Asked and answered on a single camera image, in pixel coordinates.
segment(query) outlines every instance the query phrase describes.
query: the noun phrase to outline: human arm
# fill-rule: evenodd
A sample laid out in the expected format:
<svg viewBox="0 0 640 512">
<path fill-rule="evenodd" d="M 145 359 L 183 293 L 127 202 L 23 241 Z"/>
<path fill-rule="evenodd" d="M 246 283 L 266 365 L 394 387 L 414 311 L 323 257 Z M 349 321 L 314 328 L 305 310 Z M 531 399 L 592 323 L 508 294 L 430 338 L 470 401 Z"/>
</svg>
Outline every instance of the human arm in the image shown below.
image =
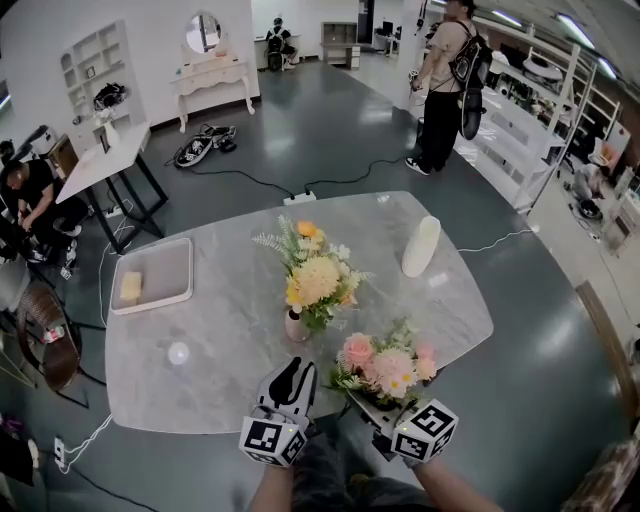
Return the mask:
<svg viewBox="0 0 640 512">
<path fill-rule="evenodd" d="M 439 459 L 413 468 L 429 497 L 447 512 L 502 512 L 502 509 L 474 491 Z"/>
<path fill-rule="evenodd" d="M 276 468 L 265 465 L 250 512 L 290 512 L 293 493 L 293 467 Z"/>
<path fill-rule="evenodd" d="M 37 206 L 33 209 L 33 211 L 22 221 L 22 228 L 25 231 L 29 231 L 31 229 L 31 225 L 33 221 L 35 221 L 40 215 L 47 211 L 49 205 L 53 203 L 53 183 L 48 185 L 42 191 L 42 198 L 38 202 Z"/>
</svg>

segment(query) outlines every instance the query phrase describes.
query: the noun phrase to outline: black pants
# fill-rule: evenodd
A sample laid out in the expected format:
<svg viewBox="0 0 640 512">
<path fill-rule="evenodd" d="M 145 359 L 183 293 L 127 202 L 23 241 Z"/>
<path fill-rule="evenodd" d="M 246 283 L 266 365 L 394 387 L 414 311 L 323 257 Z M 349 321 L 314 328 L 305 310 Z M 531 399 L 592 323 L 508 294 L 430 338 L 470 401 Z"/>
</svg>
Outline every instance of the black pants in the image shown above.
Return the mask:
<svg viewBox="0 0 640 512">
<path fill-rule="evenodd" d="M 31 232 L 38 237 L 40 243 L 48 244 L 56 249 L 66 249 L 71 237 L 60 231 L 73 231 L 87 215 L 88 207 L 79 197 L 70 197 L 60 204 L 51 204 L 46 212 L 38 217 L 31 226 Z M 60 231 L 53 227 L 57 219 L 63 219 Z"/>
<path fill-rule="evenodd" d="M 461 123 L 459 92 L 430 92 L 424 104 L 422 153 L 417 158 L 424 171 L 441 171 L 456 143 Z"/>
</svg>

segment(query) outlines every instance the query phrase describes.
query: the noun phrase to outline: person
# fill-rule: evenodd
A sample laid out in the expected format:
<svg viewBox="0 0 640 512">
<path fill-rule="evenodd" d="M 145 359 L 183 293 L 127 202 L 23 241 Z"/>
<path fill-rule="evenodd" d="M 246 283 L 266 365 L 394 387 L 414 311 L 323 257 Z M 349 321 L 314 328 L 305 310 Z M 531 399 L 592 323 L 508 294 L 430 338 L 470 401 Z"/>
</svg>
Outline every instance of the person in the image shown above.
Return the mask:
<svg viewBox="0 0 640 512">
<path fill-rule="evenodd" d="M 86 217 L 88 207 L 75 196 L 55 203 L 62 184 L 53 178 L 44 160 L 9 161 L 2 170 L 2 183 L 17 198 L 18 225 L 25 232 L 35 234 L 40 243 L 57 249 L 75 249 L 74 238 L 82 231 L 79 224 Z"/>
<path fill-rule="evenodd" d="M 269 49 L 272 48 L 272 44 L 274 48 L 277 46 L 280 53 L 284 55 L 284 69 L 295 69 L 292 62 L 296 58 L 296 55 L 298 55 L 298 50 L 289 44 L 291 32 L 282 28 L 282 25 L 282 18 L 273 20 L 273 28 L 267 32 L 267 44 L 269 45 Z"/>
<path fill-rule="evenodd" d="M 424 105 L 422 153 L 417 158 L 405 160 L 410 169 L 424 176 L 434 169 L 439 172 L 444 168 L 456 142 L 461 122 L 458 99 L 462 86 L 451 73 L 449 63 L 469 40 L 469 34 L 478 34 L 471 22 L 475 8 L 473 0 L 447 2 L 446 18 L 453 21 L 445 21 L 438 27 L 431 39 L 431 51 L 411 84 L 414 91 L 418 90 L 431 74 L 429 95 Z"/>
<path fill-rule="evenodd" d="M 354 458 L 357 455 L 353 453 L 340 458 L 325 435 L 311 438 L 295 466 L 265 466 L 250 512 L 502 511 L 450 472 L 438 458 L 426 464 L 407 463 L 413 466 L 424 490 L 365 473 L 352 474 L 347 480 L 338 461 L 353 464 Z"/>
<path fill-rule="evenodd" d="M 579 201 L 602 198 L 602 181 L 609 177 L 607 166 L 587 164 L 575 174 L 573 193 Z"/>
</svg>

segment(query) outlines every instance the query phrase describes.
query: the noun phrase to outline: backpack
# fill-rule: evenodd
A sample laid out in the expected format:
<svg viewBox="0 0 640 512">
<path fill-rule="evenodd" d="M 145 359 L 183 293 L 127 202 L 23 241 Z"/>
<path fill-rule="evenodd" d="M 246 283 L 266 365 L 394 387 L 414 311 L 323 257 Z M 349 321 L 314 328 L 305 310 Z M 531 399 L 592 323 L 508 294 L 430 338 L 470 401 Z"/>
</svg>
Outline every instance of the backpack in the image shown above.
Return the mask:
<svg viewBox="0 0 640 512">
<path fill-rule="evenodd" d="M 489 76 L 493 53 L 480 34 L 472 36 L 464 23 L 456 23 L 464 28 L 469 39 L 458 55 L 449 62 L 451 73 L 463 90 L 482 89 Z"/>
<path fill-rule="evenodd" d="M 273 36 L 269 38 L 270 53 L 280 52 L 284 47 L 284 39 L 282 37 L 282 27 L 280 27 L 280 30 L 278 30 L 278 32 L 276 32 L 277 28 L 278 27 L 273 28 L 273 31 L 272 31 Z"/>
</svg>

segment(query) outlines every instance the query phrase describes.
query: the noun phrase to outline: jeans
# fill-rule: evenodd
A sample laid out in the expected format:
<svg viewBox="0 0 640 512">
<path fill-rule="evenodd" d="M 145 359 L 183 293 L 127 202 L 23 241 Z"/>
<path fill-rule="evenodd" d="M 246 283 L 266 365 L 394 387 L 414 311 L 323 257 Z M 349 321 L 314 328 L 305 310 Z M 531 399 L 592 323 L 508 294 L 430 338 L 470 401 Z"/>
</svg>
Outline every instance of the jeans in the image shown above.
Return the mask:
<svg viewBox="0 0 640 512">
<path fill-rule="evenodd" d="M 335 448 L 324 435 L 309 440 L 295 466 L 293 512 L 368 510 L 414 506 L 433 510 L 427 494 L 392 478 L 373 477 L 350 484 Z"/>
</svg>

